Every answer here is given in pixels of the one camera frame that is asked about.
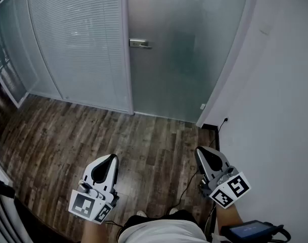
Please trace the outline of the black forearm screen device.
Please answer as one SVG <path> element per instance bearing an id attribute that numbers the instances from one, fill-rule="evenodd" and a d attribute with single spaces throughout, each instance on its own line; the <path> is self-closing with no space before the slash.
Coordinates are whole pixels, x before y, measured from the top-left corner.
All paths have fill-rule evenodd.
<path id="1" fill-rule="evenodd" d="M 221 235 L 232 243 L 266 243 L 275 227 L 257 220 L 236 226 L 223 226 Z"/>

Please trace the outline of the black bar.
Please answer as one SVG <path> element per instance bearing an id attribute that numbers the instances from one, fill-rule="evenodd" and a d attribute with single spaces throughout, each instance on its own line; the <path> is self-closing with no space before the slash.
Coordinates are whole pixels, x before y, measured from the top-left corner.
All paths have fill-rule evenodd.
<path id="1" fill-rule="evenodd" d="M 9 185 L 6 185 L 3 181 L 0 180 L 0 195 L 6 196 L 8 198 L 15 197 L 15 190 Z"/>

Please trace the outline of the metal door handle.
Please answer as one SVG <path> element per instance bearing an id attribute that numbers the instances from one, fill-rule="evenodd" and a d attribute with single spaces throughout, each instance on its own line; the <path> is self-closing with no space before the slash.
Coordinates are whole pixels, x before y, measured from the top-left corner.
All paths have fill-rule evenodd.
<path id="1" fill-rule="evenodd" d="M 129 46 L 132 48 L 141 48 L 141 49 L 152 49 L 149 46 L 149 42 L 146 39 L 137 39 L 137 38 L 130 38 L 129 39 Z"/>

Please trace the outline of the person's left forearm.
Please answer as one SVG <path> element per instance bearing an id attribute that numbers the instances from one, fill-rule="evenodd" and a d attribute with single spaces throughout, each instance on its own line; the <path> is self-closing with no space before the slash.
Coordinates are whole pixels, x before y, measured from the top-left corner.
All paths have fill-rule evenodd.
<path id="1" fill-rule="evenodd" d="M 81 243 L 108 243 L 108 233 L 105 223 L 97 224 L 85 220 Z"/>

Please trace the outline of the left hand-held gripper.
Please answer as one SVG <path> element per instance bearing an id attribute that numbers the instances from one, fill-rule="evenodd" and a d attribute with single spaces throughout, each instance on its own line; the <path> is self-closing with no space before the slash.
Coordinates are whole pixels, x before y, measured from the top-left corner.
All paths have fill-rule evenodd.
<path id="1" fill-rule="evenodd" d="M 115 154 L 100 157 L 90 163 L 84 172 L 84 181 L 79 181 L 77 190 L 72 190 L 69 212 L 85 220 L 102 224 L 116 207 L 119 196 L 115 189 L 119 159 Z M 92 187 L 99 185 L 102 190 Z"/>

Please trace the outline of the person's white shirt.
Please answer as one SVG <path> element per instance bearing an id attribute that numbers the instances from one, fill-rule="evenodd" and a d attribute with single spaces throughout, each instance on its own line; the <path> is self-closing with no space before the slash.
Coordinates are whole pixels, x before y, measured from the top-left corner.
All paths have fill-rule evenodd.
<path id="1" fill-rule="evenodd" d="M 194 222 L 187 220 L 154 220 L 127 228 L 118 243 L 208 243 Z"/>

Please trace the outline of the person's right forearm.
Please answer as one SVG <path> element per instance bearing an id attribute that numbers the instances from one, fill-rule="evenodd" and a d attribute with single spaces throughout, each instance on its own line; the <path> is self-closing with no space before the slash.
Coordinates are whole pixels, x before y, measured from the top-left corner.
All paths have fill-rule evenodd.
<path id="1" fill-rule="evenodd" d="M 238 226 L 243 224 L 235 204 L 232 204 L 227 209 L 216 205 L 216 220 L 219 235 L 222 235 L 221 229 L 223 226 Z"/>

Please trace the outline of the black baseboard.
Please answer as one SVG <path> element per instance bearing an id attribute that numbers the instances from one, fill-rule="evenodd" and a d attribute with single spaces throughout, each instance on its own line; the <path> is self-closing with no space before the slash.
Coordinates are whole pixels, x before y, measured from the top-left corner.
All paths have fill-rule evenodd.
<path id="1" fill-rule="evenodd" d="M 216 150 L 220 150 L 219 145 L 219 129 L 217 126 L 209 125 L 209 124 L 203 124 L 201 127 L 203 130 L 209 131 L 209 147 L 212 147 Z"/>

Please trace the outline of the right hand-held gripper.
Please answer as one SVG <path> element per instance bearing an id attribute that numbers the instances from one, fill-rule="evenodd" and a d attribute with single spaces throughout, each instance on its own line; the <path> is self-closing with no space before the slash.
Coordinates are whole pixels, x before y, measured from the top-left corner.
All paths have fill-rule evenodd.
<path id="1" fill-rule="evenodd" d="M 243 172 L 238 172 L 234 166 L 230 166 L 220 151 L 198 146 L 195 149 L 195 159 L 204 177 L 199 185 L 201 194 L 212 199 L 223 209 L 227 209 L 251 189 Z"/>

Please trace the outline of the frosted glass door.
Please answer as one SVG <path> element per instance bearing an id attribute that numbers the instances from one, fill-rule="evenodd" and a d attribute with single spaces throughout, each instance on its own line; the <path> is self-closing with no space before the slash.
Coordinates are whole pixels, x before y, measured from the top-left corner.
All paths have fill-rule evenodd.
<path id="1" fill-rule="evenodd" d="M 246 0 L 128 0 L 134 110 L 195 123 L 225 65 Z"/>

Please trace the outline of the glass partition with blinds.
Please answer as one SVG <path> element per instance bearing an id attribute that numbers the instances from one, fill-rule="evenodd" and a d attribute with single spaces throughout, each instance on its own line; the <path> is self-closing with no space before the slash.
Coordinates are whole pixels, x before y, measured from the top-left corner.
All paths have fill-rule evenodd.
<path id="1" fill-rule="evenodd" d="M 51 70 L 62 99 L 130 112 L 123 0 L 45 0 Z"/>
<path id="2" fill-rule="evenodd" d="M 0 0 L 0 82 L 16 107 L 29 94 L 62 98 L 42 41 L 44 12 L 45 0 Z"/>

